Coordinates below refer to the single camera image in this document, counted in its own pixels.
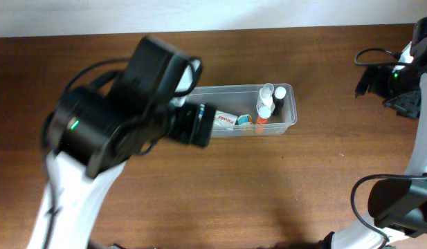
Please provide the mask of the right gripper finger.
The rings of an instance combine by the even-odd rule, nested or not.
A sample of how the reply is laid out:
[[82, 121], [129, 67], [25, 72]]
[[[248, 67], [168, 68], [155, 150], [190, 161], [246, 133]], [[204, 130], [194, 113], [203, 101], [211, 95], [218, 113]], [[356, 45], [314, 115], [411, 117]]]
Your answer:
[[409, 91], [386, 100], [383, 105], [397, 112], [398, 116], [418, 120], [421, 112], [421, 91]]
[[355, 88], [355, 97], [365, 95], [367, 90], [370, 87], [372, 80], [374, 79], [374, 67], [369, 66], [366, 68], [365, 72], [361, 76], [356, 88]]

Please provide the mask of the white green medicine box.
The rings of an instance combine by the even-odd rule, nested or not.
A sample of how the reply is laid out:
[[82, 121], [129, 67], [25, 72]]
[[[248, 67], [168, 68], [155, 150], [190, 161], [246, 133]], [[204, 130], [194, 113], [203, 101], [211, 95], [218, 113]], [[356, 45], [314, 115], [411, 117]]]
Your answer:
[[232, 131], [235, 128], [237, 122], [237, 116], [226, 113], [223, 111], [216, 111], [213, 125], [228, 131]]

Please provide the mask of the small jar gold lid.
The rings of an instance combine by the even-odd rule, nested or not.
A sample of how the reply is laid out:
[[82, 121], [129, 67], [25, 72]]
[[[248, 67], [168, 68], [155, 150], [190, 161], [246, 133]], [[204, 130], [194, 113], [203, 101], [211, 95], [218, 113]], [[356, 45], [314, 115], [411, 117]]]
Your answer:
[[247, 127], [253, 124], [253, 118], [249, 114], [241, 115], [237, 118], [237, 125], [240, 127]]

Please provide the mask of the orange tablet tube white cap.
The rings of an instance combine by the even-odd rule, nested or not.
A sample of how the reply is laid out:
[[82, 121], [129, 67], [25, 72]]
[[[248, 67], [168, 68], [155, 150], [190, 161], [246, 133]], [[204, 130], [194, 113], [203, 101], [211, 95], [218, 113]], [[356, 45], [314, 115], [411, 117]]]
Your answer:
[[256, 134], [263, 134], [264, 132], [264, 126], [268, 122], [269, 118], [271, 117], [271, 109], [267, 106], [260, 107], [257, 110], [257, 122], [256, 122], [256, 128], [255, 133]]

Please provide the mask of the white spray bottle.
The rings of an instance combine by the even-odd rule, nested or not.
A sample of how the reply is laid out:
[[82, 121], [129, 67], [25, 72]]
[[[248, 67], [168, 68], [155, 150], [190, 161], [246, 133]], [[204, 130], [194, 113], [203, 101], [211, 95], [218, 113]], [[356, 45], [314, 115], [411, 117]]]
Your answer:
[[273, 101], [273, 92], [275, 88], [271, 83], [266, 83], [258, 93], [256, 109], [259, 111], [262, 107], [268, 107], [271, 112], [275, 108]]

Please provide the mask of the dark bottle white cap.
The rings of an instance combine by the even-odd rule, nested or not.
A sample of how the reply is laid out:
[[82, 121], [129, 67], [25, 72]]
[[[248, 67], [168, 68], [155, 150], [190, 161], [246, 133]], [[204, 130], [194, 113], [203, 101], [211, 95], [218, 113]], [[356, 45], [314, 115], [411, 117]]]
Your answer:
[[272, 111], [273, 116], [279, 116], [284, 106], [284, 98], [286, 97], [287, 90], [283, 86], [279, 86], [273, 92], [273, 104], [274, 108]]

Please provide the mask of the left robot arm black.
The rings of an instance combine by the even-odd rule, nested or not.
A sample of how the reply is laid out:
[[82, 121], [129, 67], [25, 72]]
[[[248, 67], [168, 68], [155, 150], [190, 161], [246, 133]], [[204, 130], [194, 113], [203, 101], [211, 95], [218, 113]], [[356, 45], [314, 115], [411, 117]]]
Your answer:
[[159, 140], [206, 147], [216, 108], [184, 101], [203, 64], [153, 37], [124, 69], [84, 86], [68, 83], [41, 134], [47, 183], [29, 248], [91, 248], [101, 205], [132, 156]]

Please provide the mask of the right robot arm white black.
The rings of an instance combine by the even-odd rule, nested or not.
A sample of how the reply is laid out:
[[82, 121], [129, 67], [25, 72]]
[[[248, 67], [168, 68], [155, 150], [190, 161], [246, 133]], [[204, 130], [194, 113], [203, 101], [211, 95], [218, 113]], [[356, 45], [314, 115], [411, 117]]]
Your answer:
[[354, 62], [366, 68], [355, 95], [373, 93], [398, 116], [417, 120], [410, 162], [402, 175], [358, 180], [350, 194], [356, 221], [330, 232], [317, 248], [391, 248], [427, 234], [427, 17], [415, 23], [411, 42], [390, 55], [393, 62]]

